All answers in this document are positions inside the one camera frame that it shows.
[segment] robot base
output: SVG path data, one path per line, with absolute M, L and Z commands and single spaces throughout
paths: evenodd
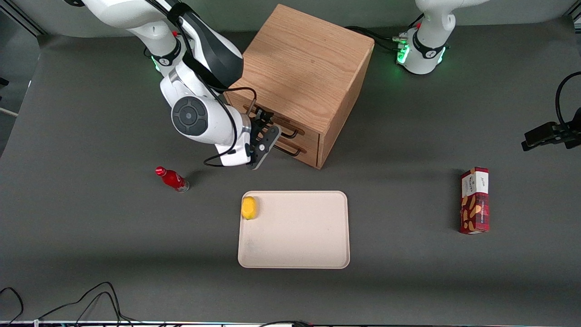
M 400 37 L 406 37 L 410 40 L 411 37 L 408 37 L 408 35 L 414 35 L 416 31 L 416 28 L 410 29 L 407 32 L 401 33 Z M 404 66 L 410 73 L 425 75 L 431 73 L 434 68 L 442 62 L 445 51 L 445 47 L 439 53 L 434 51 L 434 56 L 430 59 L 426 59 L 413 44 L 408 43 L 397 54 L 396 63 Z

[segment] red bottle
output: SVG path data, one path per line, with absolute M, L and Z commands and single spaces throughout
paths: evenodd
M 162 177 L 162 181 L 173 187 L 174 190 L 183 193 L 187 190 L 189 190 L 189 183 L 187 180 L 185 180 L 182 176 L 178 175 L 175 171 L 173 170 L 167 170 L 162 166 L 159 166 L 155 169 L 155 173 L 158 176 Z

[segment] lemon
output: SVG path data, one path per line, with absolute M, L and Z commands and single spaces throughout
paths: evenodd
M 253 197 L 245 197 L 242 199 L 242 216 L 244 219 L 250 220 L 256 217 L 256 200 Z

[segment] drawer handle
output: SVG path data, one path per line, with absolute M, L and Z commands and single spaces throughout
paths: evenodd
M 287 151 L 287 150 L 279 147 L 278 145 L 275 145 L 274 148 L 277 149 L 280 152 L 283 152 L 283 153 L 286 153 L 286 154 L 290 155 L 291 157 L 296 157 L 296 156 L 298 156 L 300 154 L 300 149 L 297 149 L 295 153 L 292 153 L 290 151 Z
M 295 129 L 295 132 L 292 134 L 281 133 L 281 136 L 286 137 L 288 139 L 293 139 L 299 134 L 299 130 Z

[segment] wooden cabinet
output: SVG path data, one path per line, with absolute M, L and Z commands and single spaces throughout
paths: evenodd
M 287 136 L 277 145 L 321 169 L 365 78 L 374 41 L 278 5 L 244 52 L 244 73 L 232 87 L 252 87 L 257 105 L 275 113 Z M 228 92 L 241 112 L 248 91 Z

